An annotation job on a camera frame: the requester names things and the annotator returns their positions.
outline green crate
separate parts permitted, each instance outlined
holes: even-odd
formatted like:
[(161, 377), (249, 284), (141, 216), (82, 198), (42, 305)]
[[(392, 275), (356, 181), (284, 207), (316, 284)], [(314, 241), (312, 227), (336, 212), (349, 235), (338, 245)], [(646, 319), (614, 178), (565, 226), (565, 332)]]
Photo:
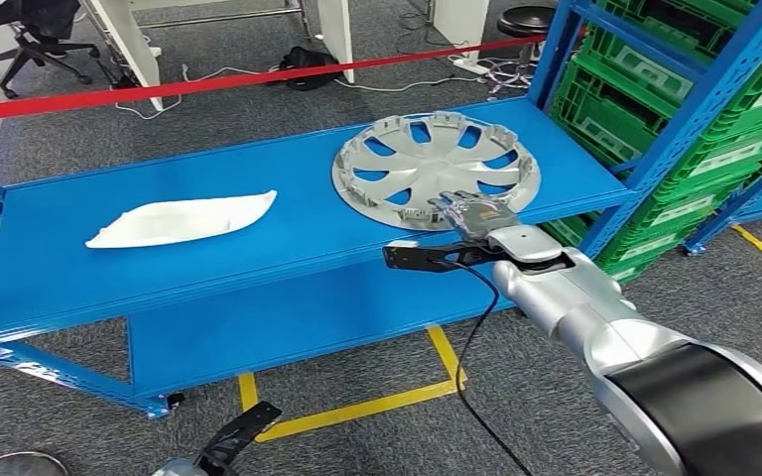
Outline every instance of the green crate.
[[(583, 55), (575, 57), (566, 67), (550, 109), (552, 118), (607, 167), (644, 153), (675, 111), (675, 106), (652, 91)], [(683, 157), (683, 169), (677, 170), (678, 176), (688, 174), (717, 145), (725, 147), (744, 134), (746, 137), (762, 134), (762, 122), (738, 134), (724, 133), (721, 129), (734, 128), (725, 124), (720, 129), (709, 126)]]
[(657, 192), (670, 198), (708, 186), (718, 178), (743, 180), (762, 163), (762, 131), (756, 130), (691, 148), (665, 176)]
[(597, 0), (596, 3), (706, 61), (719, 55), (752, 8), (749, 0)]
[[(642, 104), (665, 117), (682, 106), (693, 86), (687, 79), (635, 51), (610, 33), (597, 27), (589, 29), (582, 52), (575, 58), (588, 72), (613, 83)], [(658, 104), (655, 97), (666, 104)], [(762, 126), (762, 65), (740, 87), (714, 123), (713, 136), (737, 134)]]
[(619, 240), (619, 233), (615, 235), (611, 243), (603, 248), (603, 251), (600, 252), (594, 261), (601, 268), (610, 266), (629, 267), (646, 263), (662, 253), (676, 248), (692, 230), (693, 228), (686, 228), (680, 231), (648, 236), (640, 243), (630, 244), (621, 242)]
[(673, 114), (643, 105), (614, 82), (595, 76), (576, 57), (551, 105), (551, 116), (607, 167), (639, 157)]
[(714, 183), (673, 201), (653, 193), (618, 232), (617, 240), (623, 245), (631, 245), (644, 241), (647, 236), (692, 227), (711, 215), (738, 187), (738, 181)]
[(599, 215), (597, 212), (585, 213), (549, 221), (539, 226), (564, 246), (578, 247), (588, 228)]
[(613, 280), (623, 284), (628, 283), (641, 276), (642, 273), (647, 271), (647, 268), (649, 268), (650, 265), (656, 262), (657, 258), (658, 256), (655, 256), (653, 259), (643, 263), (627, 263), (627, 266), (609, 264), (608, 266), (600, 267), (600, 269), (609, 275)]

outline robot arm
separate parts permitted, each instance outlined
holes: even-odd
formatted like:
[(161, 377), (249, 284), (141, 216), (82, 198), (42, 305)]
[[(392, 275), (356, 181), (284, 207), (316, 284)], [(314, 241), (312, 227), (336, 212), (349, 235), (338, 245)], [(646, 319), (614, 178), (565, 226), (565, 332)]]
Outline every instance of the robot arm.
[(388, 266), (445, 272), (456, 255), (495, 262), (493, 281), (587, 370), (594, 395), (634, 451), (671, 476), (762, 476), (762, 366), (642, 316), (575, 248), (522, 225), (484, 195), (434, 202), (463, 242), (393, 243)]

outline black stool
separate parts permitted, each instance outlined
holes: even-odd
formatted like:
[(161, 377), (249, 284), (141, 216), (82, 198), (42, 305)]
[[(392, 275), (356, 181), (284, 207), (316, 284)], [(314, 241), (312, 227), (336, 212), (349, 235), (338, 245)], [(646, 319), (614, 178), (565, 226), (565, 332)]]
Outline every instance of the black stool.
[[(515, 38), (546, 35), (551, 28), (556, 9), (551, 7), (515, 7), (505, 10), (498, 18), (498, 31)], [(489, 69), (486, 75), (494, 86), (489, 94), (495, 94), (501, 88), (527, 88), (533, 77), (531, 62), (538, 44), (528, 43), (521, 46), (518, 60), (500, 62)]]

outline red rope barrier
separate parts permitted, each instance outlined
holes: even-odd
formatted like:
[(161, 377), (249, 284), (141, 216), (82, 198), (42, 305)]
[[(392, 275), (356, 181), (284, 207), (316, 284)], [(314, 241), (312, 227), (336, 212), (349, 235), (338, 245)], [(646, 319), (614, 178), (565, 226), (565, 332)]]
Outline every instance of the red rope barrier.
[(129, 89), (116, 89), (109, 91), (80, 92), (49, 97), (35, 97), (0, 102), (0, 119), (6, 117), (24, 116), (28, 114), (41, 114), (45, 112), (67, 111), (84, 107), (104, 106), (117, 102), (130, 102), (149, 99), (151, 97), (176, 96), (179, 94), (192, 94), (196, 92), (214, 91), (229, 87), (248, 86), (271, 81), (284, 81), (297, 77), (314, 76), (317, 74), (329, 74), (341, 72), (347, 69), (364, 69), (366, 67), (383, 66), (398, 62), (426, 60), (436, 57), (461, 54), (474, 51), (497, 50), (526, 43), (537, 43), (545, 39), (545, 36), (517, 38), (500, 42), (484, 43), (473, 47), (452, 48), (433, 52), (416, 53), (380, 59), (365, 59), (345, 64), (329, 64), (325, 66), (303, 67), (284, 71), (261, 72), (258, 74), (231, 74), (228, 76), (214, 77), (196, 82), (173, 82), (159, 86), (134, 87)]

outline black bag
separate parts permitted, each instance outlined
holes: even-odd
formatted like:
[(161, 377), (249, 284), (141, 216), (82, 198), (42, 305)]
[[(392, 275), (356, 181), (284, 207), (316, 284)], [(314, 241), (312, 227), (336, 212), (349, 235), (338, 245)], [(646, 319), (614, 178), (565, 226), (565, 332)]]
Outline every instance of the black bag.
[[(279, 63), (279, 70), (284, 71), (295, 67), (324, 66), (327, 64), (338, 64), (338, 62), (328, 53), (312, 52), (302, 47), (293, 47), (291, 52), (285, 55), (285, 58)], [(285, 82), (288, 83), (288, 87), (291, 89), (310, 91), (338, 79), (341, 75), (342, 73), (340, 72), (330, 72), (316, 76), (297, 77), (295, 79), (288, 79)]]

